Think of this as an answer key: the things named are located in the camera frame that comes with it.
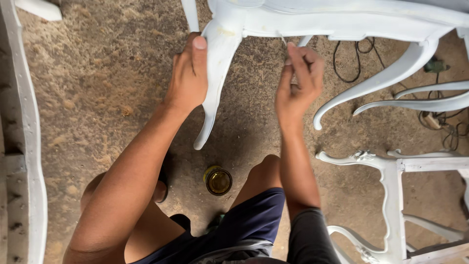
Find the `black cable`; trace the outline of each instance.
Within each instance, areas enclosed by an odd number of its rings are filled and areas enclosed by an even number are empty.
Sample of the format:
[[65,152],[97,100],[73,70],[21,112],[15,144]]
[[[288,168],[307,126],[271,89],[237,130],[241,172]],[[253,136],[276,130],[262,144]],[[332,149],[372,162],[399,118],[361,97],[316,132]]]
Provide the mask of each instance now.
[[[365,39],[371,44],[371,47],[366,51],[360,50],[359,41],[355,41],[355,53],[356,53],[356,58],[357,58],[357,62],[358,62],[358,74],[355,76],[355,78],[353,80],[345,80],[337,72],[337,67],[335,65],[335,55],[337,53],[337,50],[339,49],[339,45],[341,44],[341,41],[339,40],[337,42],[337,45],[335,46],[334,54],[333,54],[334,72],[337,75],[337,77],[339,77],[339,79],[341,81],[343,81],[344,83],[348,83],[348,84],[353,83],[353,82],[357,81],[358,78],[360,77],[360,74],[362,73],[362,64],[360,62],[359,53],[366,54],[366,53],[370,53],[372,50],[374,50],[376,52],[376,55],[378,56],[378,59],[379,59],[379,62],[381,63],[381,66],[383,66],[383,69],[386,68],[386,66],[383,63],[383,60],[381,59],[381,56],[379,55],[378,50],[376,49],[375,37],[373,37],[373,41],[370,40],[369,38],[365,38]],[[439,83],[439,73],[437,73],[435,83],[436,84]],[[400,84],[402,87],[404,87],[404,89],[406,89],[406,90],[408,89],[407,86],[405,86],[403,83],[398,82],[398,84]],[[444,98],[444,95],[441,91],[435,91],[435,92],[436,92],[436,99]],[[427,96],[428,99],[431,98],[432,93],[433,93],[433,91],[430,91],[428,93],[428,96]],[[414,96],[415,99],[418,99],[417,96],[414,93],[412,93],[412,95]],[[446,112],[441,112],[441,113],[432,112],[431,114],[432,114],[433,118],[435,118],[438,121],[439,125],[440,125],[439,129],[436,129],[436,128],[433,128],[433,127],[429,126],[428,124],[426,124],[426,122],[424,122],[422,120],[423,114],[425,113],[425,111],[420,111],[418,113],[417,117],[418,117],[418,121],[420,122],[420,124],[423,127],[425,127],[426,129],[434,130],[434,131],[445,130],[448,133],[448,135],[445,136],[443,141],[442,141],[443,147],[446,148],[446,149],[449,149],[449,150],[456,150],[459,146],[459,139],[460,138],[467,138],[468,135],[469,135],[469,122],[468,123],[459,122],[456,126],[453,126],[453,125],[447,123],[446,121],[450,118],[453,118],[453,117],[461,114],[464,110],[468,111],[468,116],[469,116],[469,108],[461,109],[457,113],[455,113],[453,115],[450,115],[450,116],[446,116]],[[466,126],[466,129],[463,132],[460,132],[460,128],[463,125]]]
[[339,73],[337,72],[337,68],[335,66],[335,54],[337,53],[337,49],[339,48],[340,42],[341,42],[340,40],[339,40],[339,42],[337,42],[337,45],[335,46],[335,50],[334,50],[333,62],[332,62],[332,65],[334,66],[334,72],[342,82],[348,83],[348,84],[353,83],[360,77],[360,73],[362,72],[362,66],[360,64],[360,55],[358,54],[358,48],[356,47],[356,44],[355,44],[355,53],[356,53],[356,58],[357,58],[357,61],[358,61],[358,73],[357,73],[357,75],[355,76],[355,78],[353,80],[347,81],[346,79],[342,78],[342,76],[339,75]]

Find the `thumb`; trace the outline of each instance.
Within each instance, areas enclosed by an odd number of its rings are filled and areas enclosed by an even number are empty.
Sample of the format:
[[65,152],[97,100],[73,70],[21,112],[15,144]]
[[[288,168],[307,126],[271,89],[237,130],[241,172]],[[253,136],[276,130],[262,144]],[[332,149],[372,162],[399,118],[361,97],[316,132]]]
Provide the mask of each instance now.
[[277,92],[288,92],[290,93],[290,86],[293,79],[293,66],[289,63],[283,66],[282,73],[280,75],[279,88]]
[[192,41],[192,67],[197,77],[207,77],[207,41],[201,36]]

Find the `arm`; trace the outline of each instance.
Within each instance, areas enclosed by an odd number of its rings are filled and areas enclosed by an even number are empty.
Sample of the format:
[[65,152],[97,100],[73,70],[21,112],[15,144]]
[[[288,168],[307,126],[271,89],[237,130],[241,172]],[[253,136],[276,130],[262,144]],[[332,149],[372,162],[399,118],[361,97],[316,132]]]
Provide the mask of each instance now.
[[173,59],[164,101],[117,158],[83,211],[64,256],[65,264],[124,264],[124,249],[147,207],[165,154],[189,113],[207,93],[207,43],[191,33]]
[[[280,179],[290,220],[303,209],[320,208],[316,178],[303,140],[303,114],[321,94],[324,60],[312,49],[288,43],[275,108],[282,134]],[[298,84],[291,84],[296,74]]]

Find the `dark shorts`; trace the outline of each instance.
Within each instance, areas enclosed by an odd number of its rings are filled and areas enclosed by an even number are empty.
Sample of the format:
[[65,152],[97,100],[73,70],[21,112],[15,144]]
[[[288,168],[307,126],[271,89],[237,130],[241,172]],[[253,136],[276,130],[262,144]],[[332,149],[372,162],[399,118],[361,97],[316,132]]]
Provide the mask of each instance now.
[[285,194],[282,188],[264,191],[233,207],[215,231],[193,237],[190,220],[171,217],[186,232],[133,264],[184,264],[212,251],[229,248],[244,239],[275,241],[282,217]]

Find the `dirt floor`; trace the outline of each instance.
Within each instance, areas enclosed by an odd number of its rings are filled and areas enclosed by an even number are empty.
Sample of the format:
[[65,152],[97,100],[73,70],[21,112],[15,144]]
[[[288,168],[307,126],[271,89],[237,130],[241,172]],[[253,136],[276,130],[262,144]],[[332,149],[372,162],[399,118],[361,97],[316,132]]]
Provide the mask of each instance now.
[[[197,4],[203,28],[211,13],[205,1]],[[181,51],[188,34],[178,0],[66,0],[61,9],[64,20],[53,23],[18,11],[41,117],[42,165],[49,201],[46,264],[61,263],[80,217],[79,201],[86,185],[109,168],[163,99],[172,56]],[[392,99],[393,93],[404,89],[400,85],[333,108],[322,119],[323,130],[315,131],[312,118],[321,105],[382,70],[374,51],[361,54],[360,78],[354,84],[343,83],[333,71],[336,43],[316,36],[308,44],[325,58],[326,65],[324,92],[305,115],[305,139],[328,224],[348,226],[382,247],[386,227],[379,171],[328,164],[316,160],[314,154],[324,150],[344,157],[358,149],[370,149],[385,156],[387,150],[396,148],[405,154],[421,154],[442,149],[446,133],[423,128],[418,112],[409,109],[379,107],[351,115],[364,103]],[[397,60],[407,46],[406,42],[376,39],[385,66]],[[360,47],[365,50],[370,46],[363,41]],[[455,32],[441,39],[436,55],[451,66],[440,74],[440,82],[469,78],[464,43]],[[170,192],[161,207],[168,215],[186,214],[192,220],[193,235],[200,235],[217,212],[229,208],[255,164],[267,154],[280,154],[273,101],[284,58],[280,39],[245,38],[234,55],[206,145],[200,151],[192,147],[204,121],[202,107],[192,112],[177,133],[170,147]],[[356,74],[353,42],[341,44],[337,67],[345,78]],[[419,70],[403,84],[416,87],[435,80],[436,74]],[[417,96],[425,98],[427,94]],[[467,118],[461,115],[459,121]],[[460,141],[458,151],[469,155],[466,140]],[[225,196],[211,195],[202,182],[204,170],[212,164],[233,175],[233,187]],[[465,187],[457,172],[406,173],[402,181],[405,213],[467,228],[459,206]],[[275,257],[286,259],[288,234],[285,210]],[[445,242],[412,224],[406,224],[406,237],[417,248]],[[362,263],[345,237],[333,238]]]

